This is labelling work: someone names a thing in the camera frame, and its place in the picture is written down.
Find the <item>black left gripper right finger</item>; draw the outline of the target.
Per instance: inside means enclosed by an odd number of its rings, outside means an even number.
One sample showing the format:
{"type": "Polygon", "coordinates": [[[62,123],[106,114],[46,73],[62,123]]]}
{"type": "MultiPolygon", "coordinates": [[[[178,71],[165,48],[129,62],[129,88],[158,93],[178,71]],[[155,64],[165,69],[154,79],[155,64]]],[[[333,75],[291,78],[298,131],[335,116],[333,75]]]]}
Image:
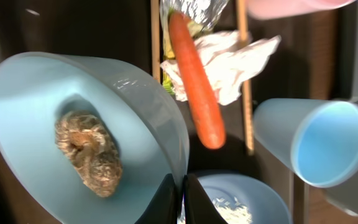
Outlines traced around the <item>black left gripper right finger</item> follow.
{"type": "Polygon", "coordinates": [[[183,188],[187,224],[227,224],[215,209],[197,176],[186,175],[183,188]]]}

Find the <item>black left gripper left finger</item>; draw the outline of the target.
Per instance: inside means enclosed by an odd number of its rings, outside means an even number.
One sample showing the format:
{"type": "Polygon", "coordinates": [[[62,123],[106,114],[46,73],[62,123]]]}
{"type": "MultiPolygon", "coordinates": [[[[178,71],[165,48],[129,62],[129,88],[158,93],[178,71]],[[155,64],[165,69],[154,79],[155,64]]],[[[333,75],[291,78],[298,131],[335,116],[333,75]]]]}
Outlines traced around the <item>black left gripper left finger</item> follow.
{"type": "Polygon", "coordinates": [[[176,224],[177,215],[177,187],[172,174],[167,174],[135,224],[176,224]]]}

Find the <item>pile of white rice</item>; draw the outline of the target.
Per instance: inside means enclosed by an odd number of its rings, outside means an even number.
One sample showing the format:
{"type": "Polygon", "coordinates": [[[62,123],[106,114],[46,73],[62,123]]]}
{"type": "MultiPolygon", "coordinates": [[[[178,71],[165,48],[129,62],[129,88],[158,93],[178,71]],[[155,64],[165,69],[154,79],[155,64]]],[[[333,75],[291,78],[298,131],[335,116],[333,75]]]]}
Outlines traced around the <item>pile of white rice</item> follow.
{"type": "Polygon", "coordinates": [[[237,197],[227,199],[224,197],[213,198],[212,203],[228,224],[251,224],[252,215],[249,209],[241,203],[237,197]]]}

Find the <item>dark blue plate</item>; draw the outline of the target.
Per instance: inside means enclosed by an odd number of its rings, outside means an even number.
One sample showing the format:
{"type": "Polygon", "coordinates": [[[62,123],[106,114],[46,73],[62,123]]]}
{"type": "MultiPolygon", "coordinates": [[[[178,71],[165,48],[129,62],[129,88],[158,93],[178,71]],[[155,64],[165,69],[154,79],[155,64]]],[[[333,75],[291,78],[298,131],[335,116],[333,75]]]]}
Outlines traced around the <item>dark blue plate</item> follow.
{"type": "MultiPolygon", "coordinates": [[[[217,197],[231,199],[237,197],[252,215],[255,224],[292,224],[293,220],[287,205],[276,191],[265,183],[242,174],[215,173],[201,174],[198,181],[203,186],[210,201],[217,197]]],[[[184,202],[177,224],[186,223],[184,202]]]]}

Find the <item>brown dried mushroom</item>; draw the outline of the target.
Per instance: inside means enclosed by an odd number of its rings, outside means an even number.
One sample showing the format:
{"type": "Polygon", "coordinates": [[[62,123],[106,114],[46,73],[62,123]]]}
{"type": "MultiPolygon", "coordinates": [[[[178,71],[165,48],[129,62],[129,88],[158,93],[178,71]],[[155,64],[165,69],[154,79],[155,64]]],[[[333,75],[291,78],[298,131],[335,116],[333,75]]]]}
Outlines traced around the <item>brown dried mushroom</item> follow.
{"type": "Polygon", "coordinates": [[[55,143],[97,196],[105,198],[115,193],[123,165],[99,118],[86,110],[69,111],[55,123],[55,143]]]}

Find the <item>light blue plastic bowl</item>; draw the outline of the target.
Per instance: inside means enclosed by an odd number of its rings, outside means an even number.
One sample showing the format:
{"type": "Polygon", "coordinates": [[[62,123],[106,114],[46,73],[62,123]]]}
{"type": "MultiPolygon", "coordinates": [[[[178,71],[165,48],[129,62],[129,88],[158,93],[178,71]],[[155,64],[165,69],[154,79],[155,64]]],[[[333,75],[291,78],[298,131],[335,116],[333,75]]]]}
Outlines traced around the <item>light blue plastic bowl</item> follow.
{"type": "Polygon", "coordinates": [[[27,52],[0,64],[0,152],[19,182],[62,223],[135,223],[163,178],[181,187],[186,124],[148,73],[110,58],[27,52]],[[108,129],[124,166],[116,193],[98,197],[55,144],[55,122],[88,110],[108,129]]]}

